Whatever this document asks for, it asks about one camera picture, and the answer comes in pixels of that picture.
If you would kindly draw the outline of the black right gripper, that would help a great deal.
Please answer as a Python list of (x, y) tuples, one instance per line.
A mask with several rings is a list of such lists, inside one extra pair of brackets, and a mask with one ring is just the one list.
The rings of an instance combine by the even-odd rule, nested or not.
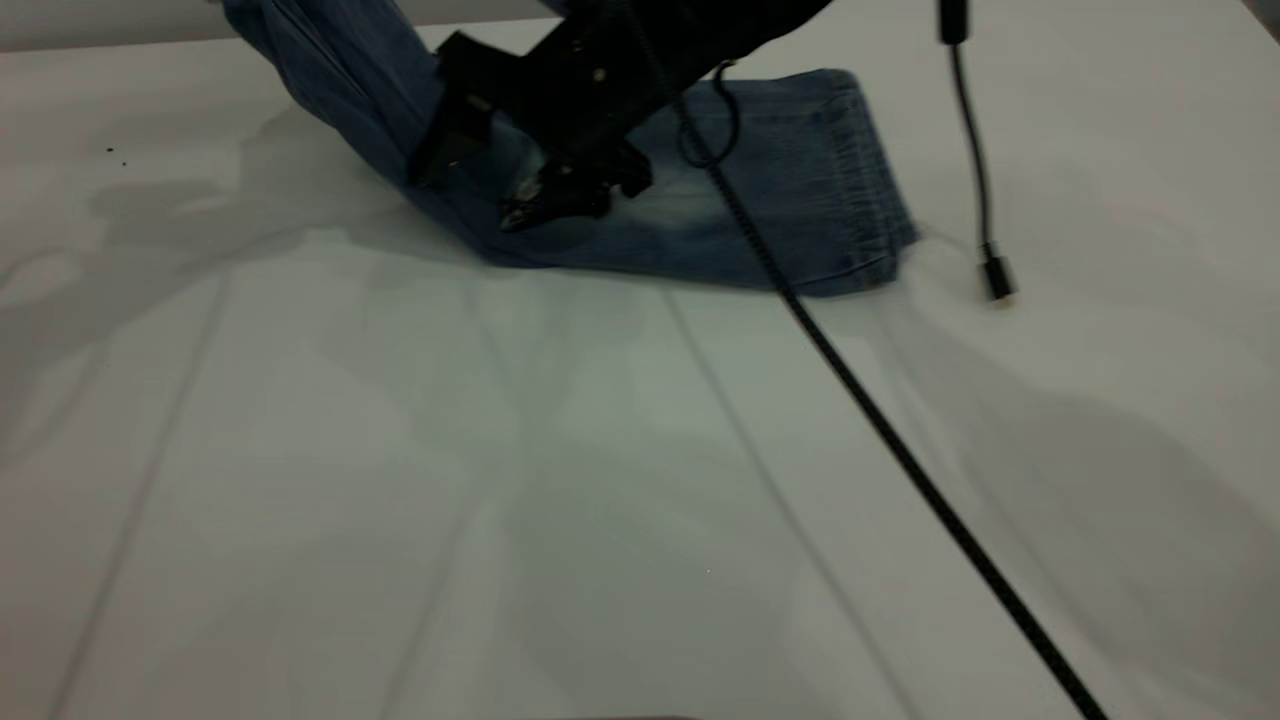
[(616, 187), (637, 196), (652, 184), (649, 160), (627, 140), (666, 104), (644, 38), (675, 79), (691, 18), (568, 15), (524, 55), (454, 32), (436, 54), (443, 90), (410, 155), (410, 184), (434, 186), (480, 154), (503, 115), (548, 160), (516, 170), (498, 204), (499, 231), (604, 218)]

